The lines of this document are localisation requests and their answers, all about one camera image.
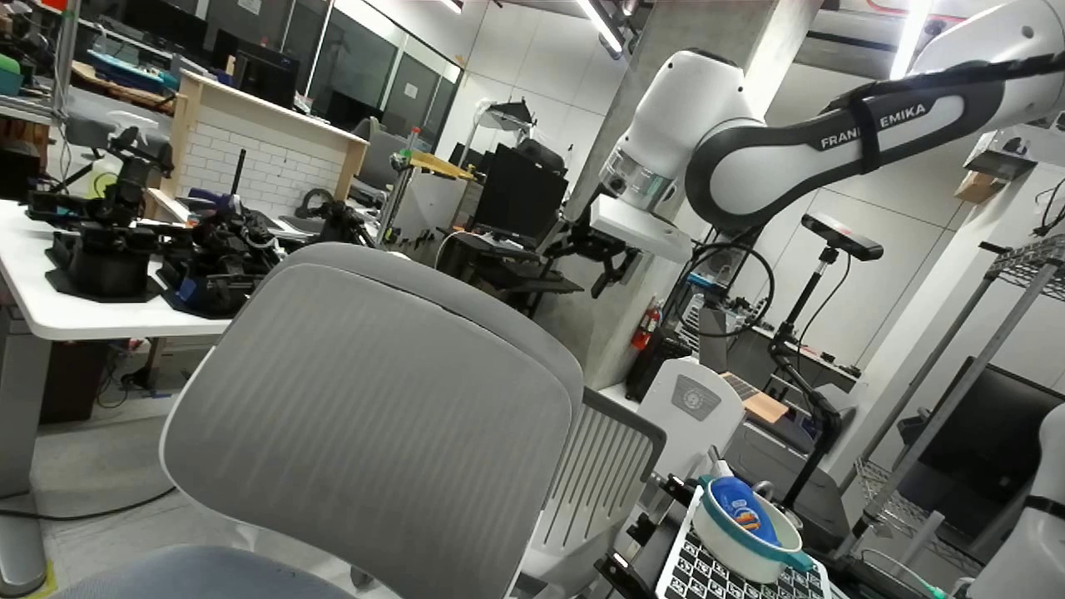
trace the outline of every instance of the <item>black robot arm segment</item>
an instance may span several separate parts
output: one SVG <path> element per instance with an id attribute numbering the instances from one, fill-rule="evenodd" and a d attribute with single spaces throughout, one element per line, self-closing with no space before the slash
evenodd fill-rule
<path id="1" fill-rule="evenodd" d="M 1001 98 L 1001 80 L 929 80 L 906 94 L 844 98 L 796 125 L 723 129 L 692 154 L 687 202 L 725 236 L 756 234 L 817 187 L 984 129 Z"/>

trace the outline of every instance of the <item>wall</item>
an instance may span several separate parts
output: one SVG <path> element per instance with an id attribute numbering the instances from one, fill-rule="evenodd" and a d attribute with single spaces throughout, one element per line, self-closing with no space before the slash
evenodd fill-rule
<path id="1" fill-rule="evenodd" d="M 450 58 L 464 64 L 480 32 L 480 23 L 488 11 L 488 0 L 464 0 L 462 13 L 450 11 L 442 0 L 367 0 L 401 30 Z"/>
<path id="2" fill-rule="evenodd" d="M 533 136 L 565 155 L 575 180 L 622 76 L 625 64 L 609 59 L 584 20 L 528 7 L 488 7 L 442 125 L 439 154 L 450 155 L 457 142 L 464 142 L 484 102 L 528 101 L 538 121 Z"/>

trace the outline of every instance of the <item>ceiling light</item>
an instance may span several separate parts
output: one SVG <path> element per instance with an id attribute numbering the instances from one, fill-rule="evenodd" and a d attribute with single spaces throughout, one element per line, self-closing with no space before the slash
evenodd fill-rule
<path id="1" fill-rule="evenodd" d="M 895 59 L 890 59 L 890 80 L 900 80 L 908 74 L 911 58 L 917 54 L 925 23 L 933 17 L 933 7 L 934 7 L 934 0 L 908 0 L 906 23 L 900 23 L 900 32 L 899 32 L 899 51 L 895 51 Z"/>
<path id="2" fill-rule="evenodd" d="M 613 54 L 622 54 L 622 38 L 604 23 L 604 17 L 600 13 L 595 0 L 575 0 L 580 11 L 584 13 L 589 28 L 600 30 L 600 38 L 604 39 L 604 45 Z"/>

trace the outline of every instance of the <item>tripod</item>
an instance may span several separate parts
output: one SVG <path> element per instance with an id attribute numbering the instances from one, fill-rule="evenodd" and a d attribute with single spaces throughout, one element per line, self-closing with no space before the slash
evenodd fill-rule
<path id="1" fill-rule="evenodd" d="M 796 325 L 797 325 L 797 315 L 806 308 L 806 302 L 813 298 L 813 292 L 817 291 L 817 284 L 824 278 L 824 269 L 839 261 L 839 254 L 847 254 L 862 264 L 870 264 L 879 261 L 886 248 L 875 244 L 875 238 L 862 238 L 840 225 L 830 225 L 824 218 L 816 218 L 816 215 L 803 215 L 803 225 L 813 228 L 816 236 L 824 238 L 824 248 L 817 255 L 817 265 L 816 272 L 806 278 L 793 314 L 784 315 L 784 324 L 774 328 L 771 343 L 769 343 L 769 353 L 771 353 L 771 364 L 797 385 L 797 391 L 807 399 L 816 418 L 820 421 L 817 430 L 817 440 L 813 445 L 813 451 L 806 455 L 793 488 L 784 492 L 783 507 L 784 508 L 796 508 L 803 488 L 807 486 L 813 472 L 820 465 L 820 458 L 827 455 L 827 448 L 835 445 L 835 440 L 840 435 L 847 415 L 839 415 L 839 410 L 806 383 L 806 376 L 796 369 L 796 355 L 788 346 L 797 346 L 796 340 Z"/>

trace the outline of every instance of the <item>table leg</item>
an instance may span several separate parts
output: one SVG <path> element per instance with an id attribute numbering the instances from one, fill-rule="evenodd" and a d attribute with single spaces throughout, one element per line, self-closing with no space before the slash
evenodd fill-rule
<path id="1" fill-rule="evenodd" d="M 0 325 L 0 508 L 33 512 L 28 462 L 51 343 L 33 340 L 15 320 Z M 0 597 L 27 597 L 42 586 L 42 566 L 41 523 L 0 517 Z"/>

